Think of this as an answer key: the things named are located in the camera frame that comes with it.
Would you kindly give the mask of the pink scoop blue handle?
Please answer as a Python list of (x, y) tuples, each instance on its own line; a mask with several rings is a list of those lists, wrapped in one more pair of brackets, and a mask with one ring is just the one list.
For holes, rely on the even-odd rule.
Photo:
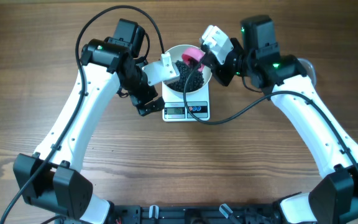
[(191, 69), (195, 68), (196, 65), (203, 58), (205, 53), (199, 48), (188, 47), (181, 55), (183, 62)]

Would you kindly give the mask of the white bowl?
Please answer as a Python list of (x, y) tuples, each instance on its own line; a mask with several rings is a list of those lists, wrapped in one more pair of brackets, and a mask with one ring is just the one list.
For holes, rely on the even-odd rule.
[[(171, 58), (172, 58), (172, 62), (175, 64), (175, 62), (177, 60), (179, 61), (183, 61), (181, 58), (182, 53), (188, 48), (188, 47), (195, 47), (193, 45), (177, 45), (174, 46), (170, 49), (167, 50), (167, 52), (170, 53)], [(204, 78), (204, 85), (208, 84), (208, 82), (210, 81), (211, 77), (212, 77), (212, 73), (211, 73), (211, 69), (205, 65), (200, 65), (197, 69), (198, 71), (200, 71), (203, 74), (203, 78)]]

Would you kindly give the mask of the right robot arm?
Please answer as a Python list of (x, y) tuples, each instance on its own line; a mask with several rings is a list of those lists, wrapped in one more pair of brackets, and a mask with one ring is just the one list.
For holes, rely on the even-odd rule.
[(308, 193), (280, 199), (281, 223), (348, 223), (358, 219), (358, 144), (318, 96), (308, 72), (293, 55), (282, 55), (267, 15), (241, 22), (242, 40), (208, 26), (201, 36), (206, 64), (224, 86), (249, 77), (290, 120), (310, 150), (321, 182)]

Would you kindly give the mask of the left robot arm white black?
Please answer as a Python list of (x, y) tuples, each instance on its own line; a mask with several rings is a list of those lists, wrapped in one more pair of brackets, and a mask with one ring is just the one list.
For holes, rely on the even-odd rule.
[(93, 39), (77, 51), (76, 84), (49, 134), (30, 156), (19, 154), (13, 171), (24, 202), (69, 220), (107, 223), (112, 202), (96, 196), (81, 174), (88, 143), (104, 110), (120, 89), (141, 116), (163, 109), (155, 85), (174, 75), (171, 56), (146, 66), (138, 51), (117, 40)]

